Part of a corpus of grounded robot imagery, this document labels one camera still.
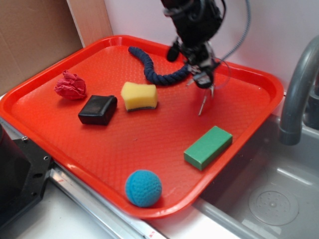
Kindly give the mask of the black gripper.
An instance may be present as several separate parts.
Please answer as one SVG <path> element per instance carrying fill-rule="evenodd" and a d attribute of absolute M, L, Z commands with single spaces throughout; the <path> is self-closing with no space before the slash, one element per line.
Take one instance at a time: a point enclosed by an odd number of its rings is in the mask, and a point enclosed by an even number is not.
<path fill-rule="evenodd" d="M 170 17 L 178 38 L 169 48 L 166 59 L 174 62 L 182 53 L 189 65 L 200 66 L 193 80 L 201 89 L 213 86 L 213 68 L 210 66 L 212 51 L 208 41 L 217 33 L 226 14 L 213 0 L 163 0 L 164 15 Z"/>

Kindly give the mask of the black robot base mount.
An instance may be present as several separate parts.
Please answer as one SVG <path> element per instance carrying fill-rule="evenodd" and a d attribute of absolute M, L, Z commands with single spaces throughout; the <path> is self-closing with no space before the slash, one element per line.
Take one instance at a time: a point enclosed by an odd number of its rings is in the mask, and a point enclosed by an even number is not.
<path fill-rule="evenodd" d="M 30 139 L 11 139 L 0 127 L 0 228 L 26 213 L 44 195 L 52 157 Z"/>

